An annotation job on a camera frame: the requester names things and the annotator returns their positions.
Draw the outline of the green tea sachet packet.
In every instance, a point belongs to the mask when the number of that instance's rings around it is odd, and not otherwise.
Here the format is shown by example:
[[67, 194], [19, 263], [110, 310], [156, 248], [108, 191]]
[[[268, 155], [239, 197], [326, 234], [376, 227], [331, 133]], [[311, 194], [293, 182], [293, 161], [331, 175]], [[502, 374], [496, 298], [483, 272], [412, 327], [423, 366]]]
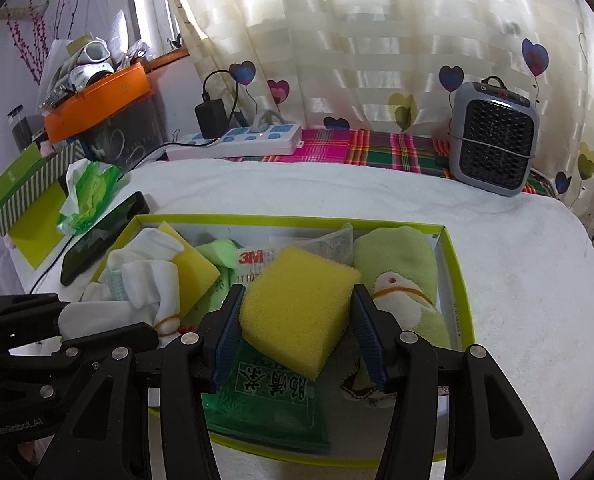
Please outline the green tea sachet packet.
[[325, 415], [313, 382], [241, 341], [231, 375], [205, 393], [208, 428], [269, 448], [298, 452], [330, 449]]

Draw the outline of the light green cleaning cloth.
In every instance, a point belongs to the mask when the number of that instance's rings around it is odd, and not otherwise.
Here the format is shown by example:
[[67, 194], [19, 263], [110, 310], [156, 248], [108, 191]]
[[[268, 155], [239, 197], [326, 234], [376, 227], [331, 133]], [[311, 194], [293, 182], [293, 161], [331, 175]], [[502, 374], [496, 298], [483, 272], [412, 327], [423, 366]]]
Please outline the light green cleaning cloth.
[[220, 238], [195, 247], [190, 258], [178, 264], [181, 325], [186, 330], [222, 306], [234, 283], [237, 256], [235, 243]]

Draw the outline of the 3M clear plastic packet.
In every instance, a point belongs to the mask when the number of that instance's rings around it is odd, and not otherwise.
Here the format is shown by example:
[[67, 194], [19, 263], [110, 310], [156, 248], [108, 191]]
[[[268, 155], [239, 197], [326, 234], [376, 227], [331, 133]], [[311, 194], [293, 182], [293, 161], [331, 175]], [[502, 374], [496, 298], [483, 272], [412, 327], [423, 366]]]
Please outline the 3M clear plastic packet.
[[248, 286], [284, 252], [298, 254], [306, 260], [325, 259], [344, 266], [353, 266], [354, 231], [350, 223], [340, 229], [316, 237], [279, 237], [262, 246], [239, 249], [236, 257], [234, 283]]

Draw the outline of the yellow green scouring sponge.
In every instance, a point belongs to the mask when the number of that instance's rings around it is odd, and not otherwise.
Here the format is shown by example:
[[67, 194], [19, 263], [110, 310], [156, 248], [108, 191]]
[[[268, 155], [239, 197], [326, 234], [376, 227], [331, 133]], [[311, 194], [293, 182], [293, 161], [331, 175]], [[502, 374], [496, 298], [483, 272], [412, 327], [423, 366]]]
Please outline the yellow green scouring sponge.
[[298, 254], [274, 261], [247, 288], [239, 312], [242, 336], [256, 350], [309, 379], [318, 379], [349, 322], [360, 271]]

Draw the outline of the green towel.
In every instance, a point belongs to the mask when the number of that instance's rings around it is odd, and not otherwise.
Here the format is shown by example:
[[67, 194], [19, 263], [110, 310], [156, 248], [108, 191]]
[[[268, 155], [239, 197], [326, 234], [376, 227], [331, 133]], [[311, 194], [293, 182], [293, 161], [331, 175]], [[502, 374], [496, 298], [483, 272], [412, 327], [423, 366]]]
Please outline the green towel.
[[436, 256], [424, 233], [410, 226], [370, 231], [355, 240], [353, 263], [376, 308], [392, 314], [401, 330], [411, 330], [436, 347], [451, 347], [437, 307]]

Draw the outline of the lime green box lid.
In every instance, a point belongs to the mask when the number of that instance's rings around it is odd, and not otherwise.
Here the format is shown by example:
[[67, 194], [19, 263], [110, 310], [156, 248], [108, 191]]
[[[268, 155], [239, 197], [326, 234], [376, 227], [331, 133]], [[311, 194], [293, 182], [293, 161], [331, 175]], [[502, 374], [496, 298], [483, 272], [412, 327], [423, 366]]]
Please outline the lime green box lid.
[[62, 186], [55, 181], [8, 231], [8, 236], [33, 270], [64, 238], [64, 234], [57, 229], [57, 223], [66, 198]]

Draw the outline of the black smartphone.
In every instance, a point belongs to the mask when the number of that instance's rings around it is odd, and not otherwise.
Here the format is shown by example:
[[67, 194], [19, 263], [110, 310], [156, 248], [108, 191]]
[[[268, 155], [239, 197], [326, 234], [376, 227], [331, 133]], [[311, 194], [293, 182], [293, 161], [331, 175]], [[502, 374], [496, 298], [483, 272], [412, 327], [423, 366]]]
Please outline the black smartphone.
[[62, 259], [60, 284], [71, 285], [74, 280], [114, 244], [130, 221], [139, 214], [148, 214], [149, 206], [142, 192], [135, 192], [99, 222], [95, 223], [74, 244]]

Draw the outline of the lime green shallow box tray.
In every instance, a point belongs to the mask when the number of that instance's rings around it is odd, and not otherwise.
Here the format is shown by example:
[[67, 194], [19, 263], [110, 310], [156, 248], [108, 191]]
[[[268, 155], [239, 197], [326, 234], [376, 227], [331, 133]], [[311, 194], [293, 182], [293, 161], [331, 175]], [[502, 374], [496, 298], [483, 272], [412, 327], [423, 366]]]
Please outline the lime green shallow box tray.
[[203, 250], [222, 278], [186, 315], [196, 327], [227, 289], [248, 290], [230, 378], [205, 396], [216, 442], [289, 463], [374, 468], [394, 399], [348, 325], [351, 271], [363, 292], [436, 346], [475, 340], [465, 284], [441, 224], [340, 218], [142, 214], [116, 247], [155, 228]]

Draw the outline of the green striped gift box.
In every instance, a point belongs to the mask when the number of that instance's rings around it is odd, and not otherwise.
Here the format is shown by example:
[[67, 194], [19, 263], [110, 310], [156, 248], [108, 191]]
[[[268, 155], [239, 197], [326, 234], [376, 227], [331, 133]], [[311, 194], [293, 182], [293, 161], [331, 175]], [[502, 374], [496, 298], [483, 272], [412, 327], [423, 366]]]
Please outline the green striped gift box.
[[5, 236], [26, 210], [77, 160], [84, 159], [79, 141], [43, 157], [31, 144], [0, 175], [0, 235]]

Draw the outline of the dark glass jar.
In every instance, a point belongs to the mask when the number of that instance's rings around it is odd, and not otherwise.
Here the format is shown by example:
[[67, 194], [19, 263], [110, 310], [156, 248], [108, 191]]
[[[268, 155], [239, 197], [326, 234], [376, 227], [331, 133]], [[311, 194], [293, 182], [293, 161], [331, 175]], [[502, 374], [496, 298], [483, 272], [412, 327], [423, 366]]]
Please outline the dark glass jar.
[[23, 152], [32, 143], [32, 131], [24, 114], [24, 107], [18, 105], [7, 114], [7, 122], [17, 148]]

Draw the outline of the pink flower branches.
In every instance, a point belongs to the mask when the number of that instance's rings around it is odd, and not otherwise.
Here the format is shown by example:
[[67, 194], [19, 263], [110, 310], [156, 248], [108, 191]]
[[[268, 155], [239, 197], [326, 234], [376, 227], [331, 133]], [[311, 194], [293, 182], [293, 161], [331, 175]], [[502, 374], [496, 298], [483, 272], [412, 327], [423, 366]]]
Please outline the pink flower branches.
[[19, 58], [29, 71], [35, 84], [41, 82], [45, 63], [50, 53], [50, 42], [67, 39], [74, 29], [74, 22], [83, 0], [56, 0], [52, 20], [46, 16], [50, 0], [26, 6], [4, 3], [0, 10]]

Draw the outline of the white blue power strip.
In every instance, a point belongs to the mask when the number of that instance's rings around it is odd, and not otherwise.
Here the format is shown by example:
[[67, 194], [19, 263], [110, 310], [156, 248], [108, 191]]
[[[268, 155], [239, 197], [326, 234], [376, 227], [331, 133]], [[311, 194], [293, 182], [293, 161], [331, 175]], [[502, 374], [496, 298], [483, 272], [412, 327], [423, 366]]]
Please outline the white blue power strip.
[[242, 158], [263, 157], [266, 155], [291, 155], [302, 145], [302, 128], [296, 124], [275, 124], [260, 132], [252, 132], [249, 127], [231, 129], [213, 144], [200, 148], [206, 140], [195, 134], [181, 145], [167, 148], [169, 160], [203, 158]]

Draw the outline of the black power adapter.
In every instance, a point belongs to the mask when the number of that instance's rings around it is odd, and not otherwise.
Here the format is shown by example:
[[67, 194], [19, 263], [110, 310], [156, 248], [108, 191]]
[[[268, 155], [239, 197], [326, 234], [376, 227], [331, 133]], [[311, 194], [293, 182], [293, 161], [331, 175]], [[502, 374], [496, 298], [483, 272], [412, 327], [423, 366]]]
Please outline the black power adapter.
[[[229, 113], [225, 111], [222, 99], [212, 99], [207, 84], [212, 76], [225, 74], [232, 78], [235, 83], [235, 96], [232, 109]], [[205, 76], [202, 82], [201, 99], [202, 102], [195, 107], [200, 133], [208, 142], [216, 142], [221, 136], [224, 136], [230, 130], [230, 123], [236, 110], [239, 95], [239, 82], [229, 70], [214, 70]]]

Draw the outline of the pink plaid cloth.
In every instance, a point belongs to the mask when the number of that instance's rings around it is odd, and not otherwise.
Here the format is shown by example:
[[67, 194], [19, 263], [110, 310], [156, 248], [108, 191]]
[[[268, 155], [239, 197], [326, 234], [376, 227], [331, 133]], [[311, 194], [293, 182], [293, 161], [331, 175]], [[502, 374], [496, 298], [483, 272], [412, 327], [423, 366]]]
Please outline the pink plaid cloth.
[[426, 174], [451, 179], [449, 143], [370, 130], [306, 129], [291, 155], [231, 157], [233, 162], [322, 162]]

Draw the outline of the cream heart pattern curtain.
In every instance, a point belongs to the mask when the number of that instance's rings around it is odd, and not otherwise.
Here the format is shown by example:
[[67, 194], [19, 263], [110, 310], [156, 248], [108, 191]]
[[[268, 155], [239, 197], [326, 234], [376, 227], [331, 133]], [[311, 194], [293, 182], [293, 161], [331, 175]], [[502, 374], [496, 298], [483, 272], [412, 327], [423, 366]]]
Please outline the cream heart pattern curtain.
[[455, 87], [497, 76], [536, 107], [534, 166], [594, 246], [594, 12], [585, 0], [174, 0], [212, 96], [247, 119], [455, 127]]

